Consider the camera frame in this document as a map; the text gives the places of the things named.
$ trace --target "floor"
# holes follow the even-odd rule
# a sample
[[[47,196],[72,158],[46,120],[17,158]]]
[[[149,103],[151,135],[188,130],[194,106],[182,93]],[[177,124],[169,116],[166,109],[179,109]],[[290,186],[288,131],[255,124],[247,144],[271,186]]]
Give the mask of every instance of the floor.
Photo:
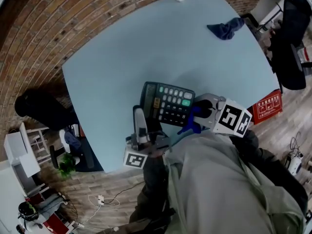
[[[260,44],[266,52],[267,39]],[[262,148],[268,149],[282,160],[290,152],[291,138],[296,136],[300,151],[304,154],[303,167],[312,159],[312,77],[307,77],[307,88],[301,91],[284,89],[282,96],[283,112],[256,126],[251,126]],[[98,209],[95,196],[114,197],[122,190],[133,187],[143,181],[141,170],[122,169],[115,173],[73,173],[69,178],[62,178],[51,162],[44,163],[40,178],[50,187],[65,194],[74,204],[62,207],[62,212],[80,223],[85,222]],[[312,178],[310,172],[301,169],[297,179],[312,193],[312,185],[306,183]],[[129,216],[136,206],[137,195],[143,184],[120,194],[117,199],[120,206],[101,207],[97,214],[78,229],[79,233],[97,233],[100,229],[119,226],[129,221]]]

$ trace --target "light blue table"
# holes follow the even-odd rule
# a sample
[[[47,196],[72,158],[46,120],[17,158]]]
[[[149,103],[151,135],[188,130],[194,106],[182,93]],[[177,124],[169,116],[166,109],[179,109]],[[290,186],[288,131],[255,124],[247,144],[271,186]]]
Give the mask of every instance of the light blue table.
[[[237,13],[225,0],[159,0],[120,19],[63,67],[83,130],[103,169],[122,167],[132,107],[145,81],[213,93],[249,107],[278,88],[247,26],[219,40],[206,25]],[[165,125],[167,134],[177,127]]]

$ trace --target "white cabinet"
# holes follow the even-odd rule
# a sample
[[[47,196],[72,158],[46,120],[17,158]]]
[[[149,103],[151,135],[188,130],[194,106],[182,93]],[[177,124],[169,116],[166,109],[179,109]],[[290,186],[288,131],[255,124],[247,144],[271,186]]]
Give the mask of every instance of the white cabinet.
[[[4,139],[4,148],[10,164],[20,162],[20,156],[27,154],[23,138],[20,132],[7,134]]]

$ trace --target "red box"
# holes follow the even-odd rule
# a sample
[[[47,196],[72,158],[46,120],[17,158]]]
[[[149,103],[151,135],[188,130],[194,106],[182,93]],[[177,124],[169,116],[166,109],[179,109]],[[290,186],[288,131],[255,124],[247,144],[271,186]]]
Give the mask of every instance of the red box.
[[[51,215],[50,218],[43,224],[50,232],[54,234],[66,234],[68,232],[68,228],[55,214]]]
[[[281,91],[279,89],[274,90],[249,108],[249,111],[253,115],[252,121],[255,125],[282,112],[283,103]]]

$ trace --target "red object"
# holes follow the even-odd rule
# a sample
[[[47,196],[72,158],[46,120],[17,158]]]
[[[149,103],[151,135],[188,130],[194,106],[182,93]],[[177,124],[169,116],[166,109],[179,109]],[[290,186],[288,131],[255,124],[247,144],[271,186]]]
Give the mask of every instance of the red object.
[[[50,218],[43,224],[50,232],[54,234],[66,234],[68,232],[68,228],[55,214],[50,216]]]
[[[84,131],[83,131],[81,125],[79,125],[79,128],[80,128],[80,136],[81,137],[86,137],[86,135],[84,134]]]
[[[29,201],[33,204],[33,205],[37,205],[41,202],[44,201],[44,198],[42,198],[40,193],[37,193],[36,195],[32,196],[29,198]]]
[[[254,104],[250,111],[253,115],[252,121],[255,125],[282,112],[283,103],[281,91],[279,89],[274,90],[272,93]]]
[[[29,201],[36,205],[44,201],[44,198],[40,193],[29,198]],[[62,221],[55,214],[51,215],[50,218],[45,221],[44,226],[54,234],[66,234],[68,232],[68,228],[62,223]]]

